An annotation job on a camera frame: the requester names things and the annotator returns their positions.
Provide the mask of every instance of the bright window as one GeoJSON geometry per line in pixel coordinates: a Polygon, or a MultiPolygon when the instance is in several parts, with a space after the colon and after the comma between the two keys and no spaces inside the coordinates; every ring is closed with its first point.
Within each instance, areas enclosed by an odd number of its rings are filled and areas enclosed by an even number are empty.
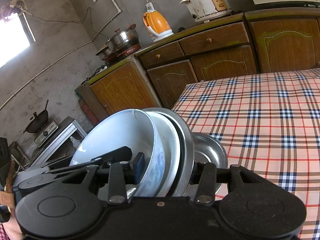
{"type": "Polygon", "coordinates": [[[0,67],[30,46],[18,14],[12,14],[9,19],[7,23],[0,21],[0,67]]]}

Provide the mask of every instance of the cabinet door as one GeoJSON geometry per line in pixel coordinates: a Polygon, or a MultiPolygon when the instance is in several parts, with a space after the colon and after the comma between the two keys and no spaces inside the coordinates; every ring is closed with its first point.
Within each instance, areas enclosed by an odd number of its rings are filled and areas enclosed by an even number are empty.
{"type": "Polygon", "coordinates": [[[143,86],[144,80],[126,63],[95,82],[91,89],[109,114],[129,108],[156,106],[143,86]]]}
{"type": "Polygon", "coordinates": [[[320,61],[315,19],[251,22],[262,73],[314,68],[320,61]]]}
{"type": "Polygon", "coordinates": [[[191,57],[198,80],[215,80],[256,74],[250,45],[212,51],[191,57]]]}
{"type": "Polygon", "coordinates": [[[171,109],[187,84],[198,82],[189,60],[149,69],[148,74],[162,103],[171,109]]]}

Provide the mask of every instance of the screw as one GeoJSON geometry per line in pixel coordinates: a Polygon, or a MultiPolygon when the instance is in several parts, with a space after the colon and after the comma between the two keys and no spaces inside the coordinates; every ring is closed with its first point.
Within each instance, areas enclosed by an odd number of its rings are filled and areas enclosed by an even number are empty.
{"type": "Polygon", "coordinates": [[[160,202],[157,203],[157,206],[158,206],[158,207],[163,207],[164,205],[165,205],[165,203],[162,202],[162,201],[160,201],[160,202]]]}
{"type": "Polygon", "coordinates": [[[125,201],[125,198],[124,198],[124,196],[115,195],[115,196],[112,196],[111,198],[109,198],[109,201],[112,204],[121,204],[125,201]]]}
{"type": "Polygon", "coordinates": [[[197,197],[197,202],[201,204],[208,204],[211,201],[212,201],[212,197],[208,195],[200,195],[199,197],[197,197]]]}

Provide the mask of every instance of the wok handle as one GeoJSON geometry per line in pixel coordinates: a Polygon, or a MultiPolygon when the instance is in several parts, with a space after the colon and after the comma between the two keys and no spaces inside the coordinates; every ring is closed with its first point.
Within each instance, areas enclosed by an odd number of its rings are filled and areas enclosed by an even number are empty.
{"type": "Polygon", "coordinates": [[[45,103],[45,110],[47,110],[47,106],[48,106],[48,103],[49,103],[49,99],[47,99],[47,102],[45,103]]]}
{"type": "Polygon", "coordinates": [[[128,30],[130,29],[134,29],[137,25],[134,23],[134,24],[131,24],[129,27],[128,27],[128,30]]]}

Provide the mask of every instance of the wall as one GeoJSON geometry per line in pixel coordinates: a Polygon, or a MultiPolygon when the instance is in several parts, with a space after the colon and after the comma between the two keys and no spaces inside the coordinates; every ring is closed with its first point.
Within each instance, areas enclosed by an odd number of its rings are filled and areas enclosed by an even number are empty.
{"type": "MultiPolygon", "coordinates": [[[[83,18],[88,7],[92,7],[92,25],[95,31],[98,31],[105,22],[107,22],[115,13],[116,9],[111,0],[98,0],[93,3],[92,0],[70,0],[76,9],[80,18],[83,18]]],[[[146,0],[115,0],[122,10],[102,32],[111,37],[117,28],[127,28],[130,24],[137,24],[137,32],[140,36],[140,44],[145,46],[152,42],[142,21],[143,13],[146,11],[146,0]]],[[[179,27],[190,28],[195,26],[187,6],[179,4],[181,0],[151,0],[155,9],[158,10],[169,22],[173,32],[177,32],[179,27]]],[[[234,11],[249,11],[256,9],[252,0],[228,0],[234,11]]],[[[84,27],[92,37],[95,33],[92,30],[90,19],[84,21],[84,27]]],[[[107,41],[106,37],[99,35],[94,42],[97,49],[107,41]]]]}
{"type": "MultiPolygon", "coordinates": [[[[10,0],[0,0],[0,6],[10,0]]],[[[28,12],[46,20],[79,21],[69,0],[25,0],[28,12]]],[[[45,22],[26,15],[36,42],[0,68],[0,104],[50,63],[90,40],[80,23],[45,22]]],[[[34,135],[22,132],[33,112],[44,109],[49,99],[49,118],[60,123],[68,115],[85,130],[91,123],[78,106],[74,89],[101,65],[91,43],[66,56],[37,77],[0,111],[0,136],[10,144],[16,140],[24,150],[30,148],[34,135]]]]}

